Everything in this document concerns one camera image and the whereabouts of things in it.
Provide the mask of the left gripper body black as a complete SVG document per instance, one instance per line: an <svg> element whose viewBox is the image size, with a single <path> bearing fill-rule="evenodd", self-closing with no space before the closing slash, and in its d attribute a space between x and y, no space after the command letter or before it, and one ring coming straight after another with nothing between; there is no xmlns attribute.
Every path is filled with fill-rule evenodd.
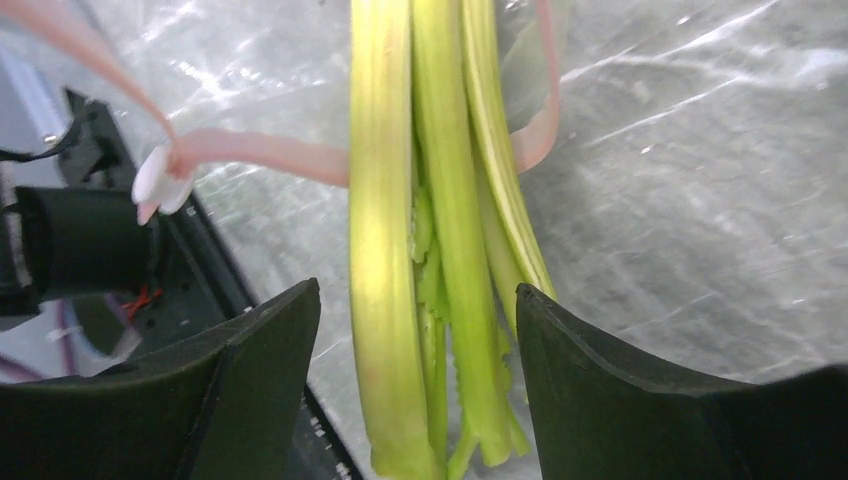
<svg viewBox="0 0 848 480"><path fill-rule="evenodd" d="M44 303L115 296L143 329L190 320L206 329L252 304L235 263L190 194L172 215L142 226L130 198L136 169L106 103L72 89L67 132L42 154L3 151L3 166L56 168L55 186L1 188L1 326Z"/></svg>

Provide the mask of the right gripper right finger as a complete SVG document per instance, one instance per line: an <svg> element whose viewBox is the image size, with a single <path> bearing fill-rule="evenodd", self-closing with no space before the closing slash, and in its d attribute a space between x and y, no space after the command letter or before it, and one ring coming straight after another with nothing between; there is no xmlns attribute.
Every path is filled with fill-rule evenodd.
<svg viewBox="0 0 848 480"><path fill-rule="evenodd" d="M766 384L672 363L517 289L517 331L546 479L843 479L847 367Z"/></svg>

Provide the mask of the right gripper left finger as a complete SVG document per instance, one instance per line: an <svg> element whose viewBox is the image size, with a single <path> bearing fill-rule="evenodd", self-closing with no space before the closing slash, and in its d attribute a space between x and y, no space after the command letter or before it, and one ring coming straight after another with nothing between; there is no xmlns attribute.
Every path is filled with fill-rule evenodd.
<svg viewBox="0 0 848 480"><path fill-rule="evenodd" d="M302 281L91 378L1 389L5 479L280 479L321 313Z"/></svg>

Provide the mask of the green toy celery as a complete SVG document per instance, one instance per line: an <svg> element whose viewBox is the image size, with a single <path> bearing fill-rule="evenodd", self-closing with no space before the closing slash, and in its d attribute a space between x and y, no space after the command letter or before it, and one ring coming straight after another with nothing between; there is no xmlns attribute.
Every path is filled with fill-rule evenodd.
<svg viewBox="0 0 848 480"><path fill-rule="evenodd" d="M460 479L528 452L505 358L516 289L554 288L518 173L559 127L548 2L505 55L490 1L356 1L350 307L370 463Z"/></svg>

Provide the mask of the clear zip top bag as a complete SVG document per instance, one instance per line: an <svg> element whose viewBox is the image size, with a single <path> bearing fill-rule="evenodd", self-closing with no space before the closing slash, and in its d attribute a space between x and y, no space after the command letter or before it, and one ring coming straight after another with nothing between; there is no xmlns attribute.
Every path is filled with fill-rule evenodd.
<svg viewBox="0 0 848 480"><path fill-rule="evenodd" d="M39 1L179 133L262 132L337 170L346 1ZM847 358L847 5L555 1L560 123L522 177L561 303L765 383Z"/></svg>

